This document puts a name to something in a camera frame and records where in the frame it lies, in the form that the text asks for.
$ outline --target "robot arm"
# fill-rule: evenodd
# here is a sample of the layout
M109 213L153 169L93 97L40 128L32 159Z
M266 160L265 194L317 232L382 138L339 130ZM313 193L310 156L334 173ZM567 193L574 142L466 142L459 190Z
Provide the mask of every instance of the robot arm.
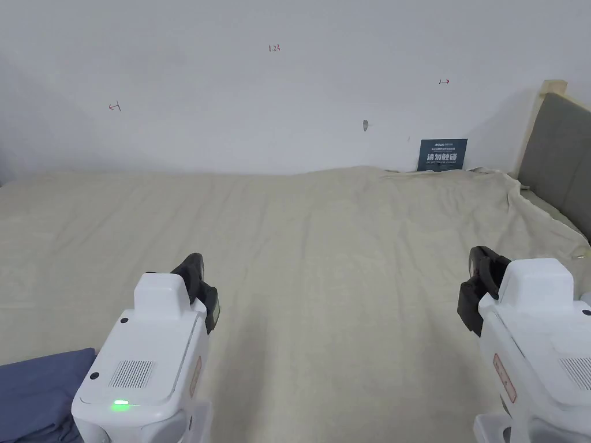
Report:
M204 443L212 408L195 397L220 309L191 254L145 273L72 403L86 443Z
M510 261L478 246L458 313L507 414L476 417L479 443L591 442L591 310L555 259Z

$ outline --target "beige bed sheet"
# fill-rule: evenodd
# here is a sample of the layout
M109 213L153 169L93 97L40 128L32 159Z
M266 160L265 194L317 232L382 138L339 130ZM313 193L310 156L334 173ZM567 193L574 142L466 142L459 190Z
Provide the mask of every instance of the beige bed sheet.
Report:
M213 443L472 442L501 408L456 314L468 251L589 245L506 175L53 174L0 188L0 363L100 348L144 271L201 252Z

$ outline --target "white wall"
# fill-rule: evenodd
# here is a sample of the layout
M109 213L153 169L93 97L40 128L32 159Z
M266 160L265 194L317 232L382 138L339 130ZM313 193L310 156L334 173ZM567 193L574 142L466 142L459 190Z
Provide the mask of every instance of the white wall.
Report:
M415 170L422 138L510 170L544 79L591 102L590 23L589 0L3 0L0 181Z

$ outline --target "dark blue sign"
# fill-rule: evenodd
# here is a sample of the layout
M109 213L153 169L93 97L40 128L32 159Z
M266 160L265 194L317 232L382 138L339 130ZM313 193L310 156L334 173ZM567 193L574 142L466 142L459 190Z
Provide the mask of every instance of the dark blue sign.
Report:
M417 171L462 169L467 138L421 140Z

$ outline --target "white robot arm casing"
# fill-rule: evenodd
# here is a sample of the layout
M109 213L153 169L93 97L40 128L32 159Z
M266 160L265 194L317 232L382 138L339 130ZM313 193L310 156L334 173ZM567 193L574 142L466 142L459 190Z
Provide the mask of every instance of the white robot arm casing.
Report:
M211 404L196 400L209 348L206 308L181 276L145 273L72 403L85 443L199 443Z
M555 259L514 260L499 299L486 294L480 352L510 418L511 437L478 416L479 443L591 442L591 308Z

